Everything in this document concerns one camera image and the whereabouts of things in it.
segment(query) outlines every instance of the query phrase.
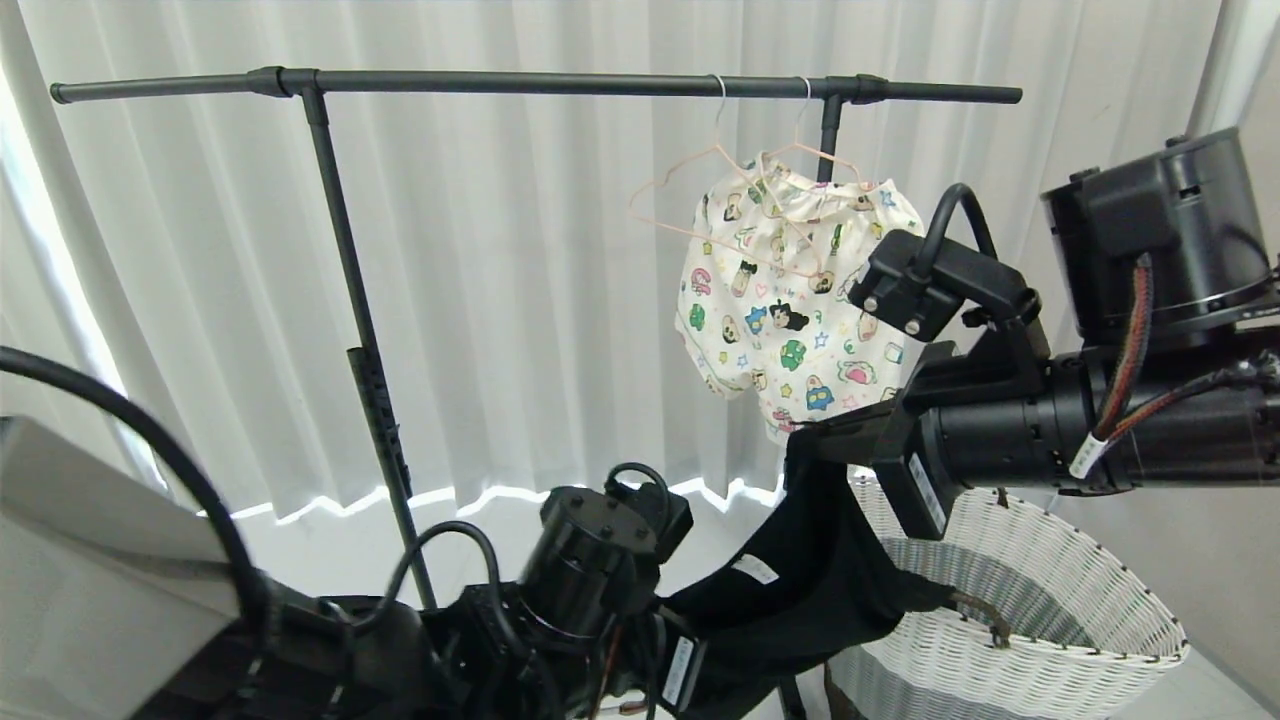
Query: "clothing tag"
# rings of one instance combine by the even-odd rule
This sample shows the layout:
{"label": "clothing tag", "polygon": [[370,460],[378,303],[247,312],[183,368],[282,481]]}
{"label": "clothing tag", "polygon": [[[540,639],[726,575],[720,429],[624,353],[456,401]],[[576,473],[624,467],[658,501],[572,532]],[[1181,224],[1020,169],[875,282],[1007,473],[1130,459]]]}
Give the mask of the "clothing tag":
{"label": "clothing tag", "polygon": [[913,452],[906,466],[911,470],[911,477],[915,478],[915,487],[920,489],[920,497],[924,498],[925,507],[929,509],[933,527],[941,533],[947,528],[947,514],[942,511],[942,503],[938,502],[938,493],[933,492],[933,483],[929,482],[929,474],[924,471],[920,455]]}
{"label": "clothing tag", "polygon": [[773,571],[763,560],[754,555],[744,555],[733,562],[735,570],[741,570],[751,577],[753,580],[767,585],[773,580],[778,579],[778,574]]}
{"label": "clothing tag", "polygon": [[1075,452],[1075,459],[1071,460],[1071,465],[1068,468],[1071,477],[1083,480],[1089,474],[1089,470],[1093,469],[1093,465],[1106,454],[1107,447],[1110,447],[1110,443],[1093,437],[1093,433],[1084,436],[1080,450]]}
{"label": "clothing tag", "polygon": [[671,670],[667,670],[667,683],[662,687],[662,700],[676,705],[680,700],[680,688],[685,685],[685,674],[689,671],[689,660],[694,656],[694,641],[681,635],[676,641],[676,653],[671,656]]}

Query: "white wicker basket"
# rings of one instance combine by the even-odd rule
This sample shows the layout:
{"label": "white wicker basket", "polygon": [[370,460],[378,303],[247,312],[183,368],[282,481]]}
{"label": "white wicker basket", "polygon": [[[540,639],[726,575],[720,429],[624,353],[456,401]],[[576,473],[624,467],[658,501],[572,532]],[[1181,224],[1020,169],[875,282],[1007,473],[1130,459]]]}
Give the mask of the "white wicker basket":
{"label": "white wicker basket", "polygon": [[887,638],[841,652],[832,680],[870,720],[1106,717],[1189,652],[1128,568],[1033,503],[966,492],[945,541],[928,542],[902,534],[878,484],[851,488],[900,568],[993,603],[1015,633],[996,650],[986,618],[909,612]]}

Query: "black garment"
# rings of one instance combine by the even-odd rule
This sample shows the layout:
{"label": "black garment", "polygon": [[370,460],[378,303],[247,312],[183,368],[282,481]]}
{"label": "black garment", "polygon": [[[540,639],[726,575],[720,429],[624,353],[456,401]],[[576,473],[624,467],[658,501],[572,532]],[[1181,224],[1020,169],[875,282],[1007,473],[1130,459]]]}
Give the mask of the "black garment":
{"label": "black garment", "polygon": [[708,642],[687,720],[742,717],[777,687],[850,646],[893,632],[905,612],[942,607],[955,588],[900,570],[846,479],[818,460],[817,432],[787,442],[787,495],[733,557],[763,560],[768,584],[732,562],[680,591],[667,607]]}

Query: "black metal clothes rack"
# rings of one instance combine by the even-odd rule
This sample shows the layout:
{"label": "black metal clothes rack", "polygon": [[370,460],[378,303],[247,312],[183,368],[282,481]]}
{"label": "black metal clothes rack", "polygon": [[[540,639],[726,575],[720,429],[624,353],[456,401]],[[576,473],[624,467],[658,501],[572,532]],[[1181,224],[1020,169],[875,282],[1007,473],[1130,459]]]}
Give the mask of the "black metal clothes rack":
{"label": "black metal clothes rack", "polygon": [[[867,105],[882,100],[928,100],[950,102],[1016,104],[1018,87],[979,85],[937,85],[890,82],[869,74],[800,77],[731,76],[650,76],[602,73],[499,73],[460,70],[319,70],[314,68],[266,67],[247,73],[146,78],[87,83],[52,83],[49,94],[56,102],[159,97],[178,95],[220,95],[252,92],[268,97],[302,99],[316,163],[324,184],[325,202],[333,223],[338,254],[346,275],[347,292],[355,313],[360,345],[347,350],[356,388],[365,411],[383,480],[401,538],[408,546],[417,537],[408,498],[412,493],[408,465],[399,441],[399,424],[392,409],[390,392],[383,369],[378,336],[374,332],[369,296],[360,273],[356,240],[342,191],[338,159],[329,131],[325,94],[329,92],[467,92],[518,95],[620,95],[648,97],[777,97],[820,99],[823,101],[819,150],[836,151],[840,115],[846,102]],[[820,159],[817,179],[829,181],[832,163]],[[419,596],[426,609],[435,609],[435,593],[422,555],[411,565]],[[804,717],[795,682],[782,684],[783,708],[788,717]]]}

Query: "vertical pole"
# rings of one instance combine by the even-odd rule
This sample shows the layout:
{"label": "vertical pole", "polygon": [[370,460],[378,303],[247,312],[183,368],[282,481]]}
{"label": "vertical pole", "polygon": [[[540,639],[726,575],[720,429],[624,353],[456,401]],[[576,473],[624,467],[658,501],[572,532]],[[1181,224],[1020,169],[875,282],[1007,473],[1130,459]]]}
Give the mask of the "vertical pole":
{"label": "vertical pole", "polygon": [[[388,498],[401,539],[408,547],[416,538],[413,515],[408,507],[410,478],[408,465],[399,443],[399,425],[392,411],[392,398],[387,389],[387,375],[383,372],[383,356],[378,351],[378,337],[374,334],[374,318],[369,310],[369,296],[365,293],[365,281],[360,275],[360,259],[356,255],[356,241],[351,233],[351,218],[347,215],[347,200],[342,193],[342,179],[338,174],[338,158],[333,150],[333,136],[329,132],[329,110],[325,108],[324,94],[315,87],[302,88],[302,105],[307,111],[307,124],[311,126],[311,141],[316,149],[316,161],[320,164],[320,179],[324,183],[324,197],[329,205],[329,219],[333,222],[333,234],[338,241],[338,255],[342,258],[342,272],[347,279],[347,293],[356,314],[356,331],[360,346],[347,351],[351,372],[360,391],[360,402],[365,409],[369,434],[374,439],[378,464],[387,483]],[[421,552],[415,552],[410,562],[413,580],[422,607],[435,610],[435,593],[431,592],[431,579],[426,573],[426,562]]]}
{"label": "vertical pole", "polygon": [[[840,110],[845,105],[845,99],[840,95],[828,95],[822,101],[822,143],[818,150],[827,155],[836,154],[836,137],[840,135]],[[818,182],[831,182],[831,173],[835,164],[827,158],[818,159]]]}

